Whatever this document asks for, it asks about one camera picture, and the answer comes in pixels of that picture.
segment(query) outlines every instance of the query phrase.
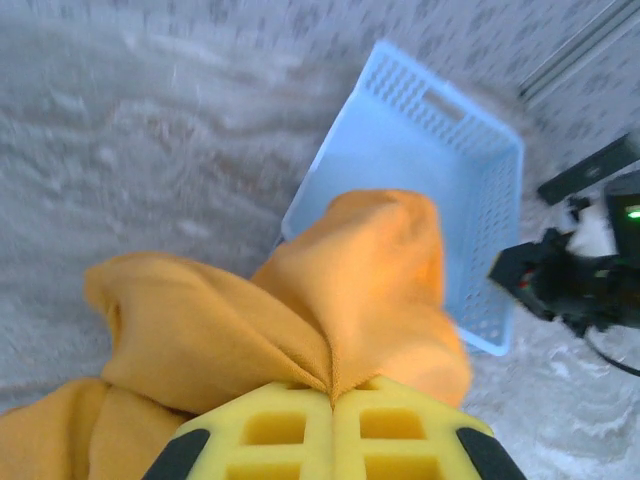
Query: basket handle hole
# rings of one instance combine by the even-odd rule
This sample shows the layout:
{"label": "basket handle hole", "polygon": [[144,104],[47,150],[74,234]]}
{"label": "basket handle hole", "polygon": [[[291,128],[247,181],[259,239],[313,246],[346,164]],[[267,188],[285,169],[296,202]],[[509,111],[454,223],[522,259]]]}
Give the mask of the basket handle hole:
{"label": "basket handle hole", "polygon": [[451,103],[432,88],[422,95],[422,100],[440,110],[440,112],[449,117],[454,123],[460,122],[465,116],[464,111],[462,111],[457,105]]}

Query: orange towel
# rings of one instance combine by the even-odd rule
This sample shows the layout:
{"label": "orange towel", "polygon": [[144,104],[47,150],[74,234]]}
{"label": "orange towel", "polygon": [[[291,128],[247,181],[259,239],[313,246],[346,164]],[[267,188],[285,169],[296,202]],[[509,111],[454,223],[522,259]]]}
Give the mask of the orange towel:
{"label": "orange towel", "polygon": [[434,206],[353,192],[252,281],[158,253],[90,269],[113,335],[99,379],[0,417],[2,479],[140,479],[185,420],[274,380],[332,400],[377,374],[457,405],[471,374],[443,302]]}

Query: gripper sponge pad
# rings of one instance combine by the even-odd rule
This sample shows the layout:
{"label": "gripper sponge pad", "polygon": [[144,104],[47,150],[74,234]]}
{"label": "gripper sponge pad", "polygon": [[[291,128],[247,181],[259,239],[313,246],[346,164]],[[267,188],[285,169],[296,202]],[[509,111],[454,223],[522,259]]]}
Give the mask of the gripper sponge pad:
{"label": "gripper sponge pad", "polygon": [[[465,427],[492,436],[481,421],[377,377],[333,411],[323,393],[272,383],[185,423],[173,441],[204,434],[179,476],[189,480],[482,480],[456,434]],[[145,478],[176,478],[149,475],[154,467]]]}

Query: light blue plastic basket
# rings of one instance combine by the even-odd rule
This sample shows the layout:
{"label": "light blue plastic basket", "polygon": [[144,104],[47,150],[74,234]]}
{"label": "light blue plastic basket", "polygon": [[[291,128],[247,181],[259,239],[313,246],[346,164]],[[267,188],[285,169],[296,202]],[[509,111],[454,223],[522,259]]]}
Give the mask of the light blue plastic basket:
{"label": "light blue plastic basket", "polygon": [[282,221],[288,241],[336,196],[402,188],[439,208],[445,307],[471,349],[504,355],[512,302],[486,275],[518,241],[523,145],[451,84],[378,43]]}

